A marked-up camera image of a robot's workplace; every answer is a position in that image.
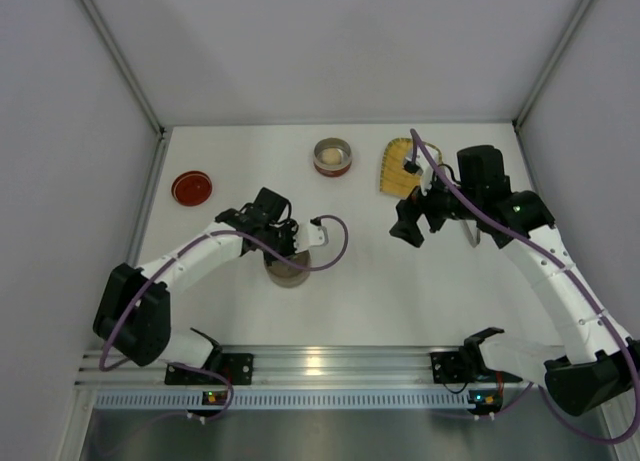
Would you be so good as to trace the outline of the white round bun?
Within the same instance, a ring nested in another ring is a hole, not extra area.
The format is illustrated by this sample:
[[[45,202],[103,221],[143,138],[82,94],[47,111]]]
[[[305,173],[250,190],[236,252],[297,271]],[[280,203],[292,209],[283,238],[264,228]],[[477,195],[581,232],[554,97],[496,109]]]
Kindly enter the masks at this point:
[[[319,160],[329,166],[340,165],[342,163],[342,152],[338,148],[327,148],[320,153]]]

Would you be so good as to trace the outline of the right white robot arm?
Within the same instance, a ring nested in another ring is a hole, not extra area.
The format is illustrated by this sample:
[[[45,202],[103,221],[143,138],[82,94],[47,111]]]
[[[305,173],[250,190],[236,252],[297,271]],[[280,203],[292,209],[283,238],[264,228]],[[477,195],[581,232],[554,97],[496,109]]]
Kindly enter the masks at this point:
[[[639,343],[611,319],[565,249],[555,220],[532,191],[514,191],[501,151],[491,145],[458,152],[459,180],[443,181],[430,150],[407,150],[404,171],[419,184],[396,206],[391,236],[419,247],[418,227],[431,232],[444,223],[473,221],[520,271],[560,338],[549,346],[486,328],[459,348],[467,379],[504,372],[546,389],[556,405],[580,416],[633,387]]]

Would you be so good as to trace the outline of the steel food tongs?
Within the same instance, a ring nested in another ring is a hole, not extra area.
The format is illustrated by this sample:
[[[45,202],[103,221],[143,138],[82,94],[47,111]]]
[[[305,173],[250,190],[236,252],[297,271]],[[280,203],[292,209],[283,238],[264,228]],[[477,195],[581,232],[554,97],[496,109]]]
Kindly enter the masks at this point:
[[[470,220],[463,220],[461,222],[463,233],[472,248],[476,248],[481,243],[481,231]]]

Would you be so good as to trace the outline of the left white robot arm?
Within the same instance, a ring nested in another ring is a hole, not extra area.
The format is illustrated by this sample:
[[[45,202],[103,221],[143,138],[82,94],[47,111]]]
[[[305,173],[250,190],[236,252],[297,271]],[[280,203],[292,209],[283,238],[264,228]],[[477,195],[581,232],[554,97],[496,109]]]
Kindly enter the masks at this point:
[[[261,250],[270,258],[293,255],[298,224],[291,213],[288,199],[263,188],[254,201],[223,211],[173,251],[142,266],[115,267],[93,323],[104,341],[100,369],[160,361],[176,370],[218,371],[220,344],[197,328],[174,328],[172,309],[184,291],[250,252]]]

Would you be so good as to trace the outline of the red round lid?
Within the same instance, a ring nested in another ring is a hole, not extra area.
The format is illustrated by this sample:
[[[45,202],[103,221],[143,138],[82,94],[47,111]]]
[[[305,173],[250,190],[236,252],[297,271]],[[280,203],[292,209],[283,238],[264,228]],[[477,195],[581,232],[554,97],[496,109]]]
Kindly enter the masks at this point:
[[[171,195],[180,205],[195,207],[206,202],[214,191],[211,178],[202,171],[192,170],[179,175],[171,185]]]

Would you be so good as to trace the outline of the tan steel lunch bowl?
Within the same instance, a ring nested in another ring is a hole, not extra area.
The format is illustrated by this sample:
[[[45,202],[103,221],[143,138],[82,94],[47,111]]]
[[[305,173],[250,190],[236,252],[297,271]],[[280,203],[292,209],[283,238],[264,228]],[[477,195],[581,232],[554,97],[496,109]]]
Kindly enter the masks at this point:
[[[267,275],[275,285],[290,289],[302,285],[309,278],[310,273],[306,271],[278,273],[268,270]]]

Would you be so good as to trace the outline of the brown round lid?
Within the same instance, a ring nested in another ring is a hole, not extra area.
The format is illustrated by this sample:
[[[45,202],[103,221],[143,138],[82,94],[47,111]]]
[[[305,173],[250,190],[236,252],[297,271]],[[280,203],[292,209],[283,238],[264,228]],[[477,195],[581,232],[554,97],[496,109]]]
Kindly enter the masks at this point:
[[[276,278],[290,279],[296,276],[305,275],[304,267],[309,267],[311,255],[309,251],[296,253],[287,258],[287,261],[274,260],[265,262],[267,273]]]

